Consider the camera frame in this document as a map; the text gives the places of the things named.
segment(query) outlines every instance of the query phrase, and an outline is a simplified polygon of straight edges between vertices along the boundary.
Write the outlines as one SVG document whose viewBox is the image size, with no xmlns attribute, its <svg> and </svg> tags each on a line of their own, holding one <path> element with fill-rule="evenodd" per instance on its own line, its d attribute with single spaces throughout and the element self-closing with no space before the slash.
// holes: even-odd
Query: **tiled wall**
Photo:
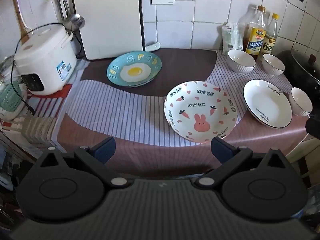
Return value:
<svg viewBox="0 0 320 240">
<path fill-rule="evenodd" d="M 20 0 L 20 4 L 30 28 L 61 21 L 55 0 Z M 320 58 L 320 0 L 176 0 L 173 5 L 142 0 L 146 44 L 159 41 L 165 48 L 219 49 L 221 26 L 245 21 L 252 5 L 280 15 L 275 54 L 293 47 Z M 13 54 L 20 37 L 12 0 L 0 0 L 0 19 L 2 58 Z"/>
</svg>

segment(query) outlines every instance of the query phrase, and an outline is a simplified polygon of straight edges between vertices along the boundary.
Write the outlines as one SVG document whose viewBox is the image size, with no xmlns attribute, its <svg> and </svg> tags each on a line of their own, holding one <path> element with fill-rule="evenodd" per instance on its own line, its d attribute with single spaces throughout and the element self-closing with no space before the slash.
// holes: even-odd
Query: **rice cooker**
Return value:
<svg viewBox="0 0 320 240">
<path fill-rule="evenodd" d="M 62 25 L 49 26 L 19 48 L 14 60 L 32 94 L 51 95 L 66 84 L 77 62 L 72 37 Z"/>
</svg>

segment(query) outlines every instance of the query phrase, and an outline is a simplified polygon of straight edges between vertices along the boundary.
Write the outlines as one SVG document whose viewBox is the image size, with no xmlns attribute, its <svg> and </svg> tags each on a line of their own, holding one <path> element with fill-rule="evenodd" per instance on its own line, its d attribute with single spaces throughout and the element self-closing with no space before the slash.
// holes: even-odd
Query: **white ribbed bowl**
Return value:
<svg viewBox="0 0 320 240">
<path fill-rule="evenodd" d="M 248 73 L 254 69 L 256 62 L 248 53 L 231 49 L 228 51 L 228 65 L 236 73 Z"/>
<path fill-rule="evenodd" d="M 285 66 L 282 61 L 271 54 L 263 55 L 262 66 L 264 71 L 271 76 L 281 75 L 285 70 Z"/>
<path fill-rule="evenodd" d="M 307 116 L 312 112 L 312 103 L 308 95 L 299 88 L 292 88 L 289 95 L 292 113 Z"/>
</svg>

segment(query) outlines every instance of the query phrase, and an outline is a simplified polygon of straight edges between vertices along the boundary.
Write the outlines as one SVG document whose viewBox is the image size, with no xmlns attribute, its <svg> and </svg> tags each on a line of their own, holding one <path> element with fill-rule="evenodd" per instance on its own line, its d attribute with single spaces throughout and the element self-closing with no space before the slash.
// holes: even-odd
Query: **metal ladle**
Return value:
<svg viewBox="0 0 320 240">
<path fill-rule="evenodd" d="M 64 5 L 64 7 L 66 9 L 66 12 L 67 12 L 67 16 L 63 20 L 63 25 L 68 30 L 76 31 L 78 29 L 81 29 L 85 24 L 84 18 L 80 14 L 72 13 L 70 11 L 70 7 L 68 5 L 68 1 L 67 0 L 62 0 L 62 1 L 63 1 L 63 5 Z"/>
</svg>

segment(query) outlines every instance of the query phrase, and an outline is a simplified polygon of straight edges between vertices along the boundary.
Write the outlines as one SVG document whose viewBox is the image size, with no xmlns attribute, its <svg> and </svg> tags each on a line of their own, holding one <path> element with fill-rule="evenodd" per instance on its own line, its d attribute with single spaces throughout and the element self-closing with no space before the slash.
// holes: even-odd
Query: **white bowl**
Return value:
<svg viewBox="0 0 320 240">
<path fill-rule="evenodd" d="M 264 54 L 262 66 L 268 75 L 278 76 L 284 72 L 285 66 L 281 60 L 271 54 Z"/>
<path fill-rule="evenodd" d="M 292 120 L 290 103 L 282 91 L 264 80 L 251 80 L 243 89 L 251 114 L 264 125 L 284 128 Z"/>
<path fill-rule="evenodd" d="M 248 73 L 256 66 L 256 61 L 248 53 L 231 49 L 228 51 L 228 65 L 236 73 Z"/>
<path fill-rule="evenodd" d="M 312 112 L 312 103 L 305 92 L 299 88 L 292 88 L 289 95 L 292 113 L 299 116 L 307 116 Z"/>
<path fill-rule="evenodd" d="M 164 101 L 164 114 L 174 131 L 196 143 L 225 138 L 237 120 L 234 99 L 219 86 L 202 81 L 174 87 Z"/>
</svg>

